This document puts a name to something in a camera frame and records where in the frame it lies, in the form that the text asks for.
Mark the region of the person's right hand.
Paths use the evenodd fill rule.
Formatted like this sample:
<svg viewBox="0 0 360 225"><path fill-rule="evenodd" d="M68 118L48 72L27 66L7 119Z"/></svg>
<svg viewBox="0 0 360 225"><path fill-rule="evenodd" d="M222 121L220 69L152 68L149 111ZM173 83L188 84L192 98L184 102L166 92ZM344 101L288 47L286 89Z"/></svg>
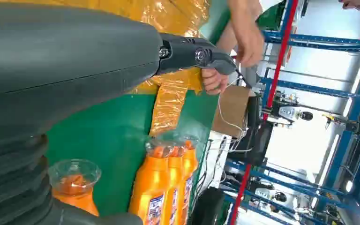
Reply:
<svg viewBox="0 0 360 225"><path fill-rule="evenodd" d="M202 83L204 89L209 95L222 93L227 86L228 76L220 74L214 68L204 68L201 70Z"/></svg>

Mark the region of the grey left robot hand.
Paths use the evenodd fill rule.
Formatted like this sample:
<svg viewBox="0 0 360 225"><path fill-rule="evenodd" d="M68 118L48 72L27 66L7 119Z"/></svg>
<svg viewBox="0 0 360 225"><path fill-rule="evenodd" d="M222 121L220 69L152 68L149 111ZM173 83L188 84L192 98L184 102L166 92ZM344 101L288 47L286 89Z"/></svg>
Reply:
<svg viewBox="0 0 360 225"><path fill-rule="evenodd" d="M0 225L140 225L132 213L97 217L54 199L46 132L155 75L192 67L237 69L203 38L87 8L0 2Z"/></svg>

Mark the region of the person's left hand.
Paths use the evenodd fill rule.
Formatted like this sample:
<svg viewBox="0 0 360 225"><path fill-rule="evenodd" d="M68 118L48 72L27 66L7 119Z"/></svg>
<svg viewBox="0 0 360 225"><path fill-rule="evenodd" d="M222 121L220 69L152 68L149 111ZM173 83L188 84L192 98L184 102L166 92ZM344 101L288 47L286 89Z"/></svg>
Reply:
<svg viewBox="0 0 360 225"><path fill-rule="evenodd" d="M255 66L263 57L264 38L255 22L236 25L237 60L245 68Z"/></svg>

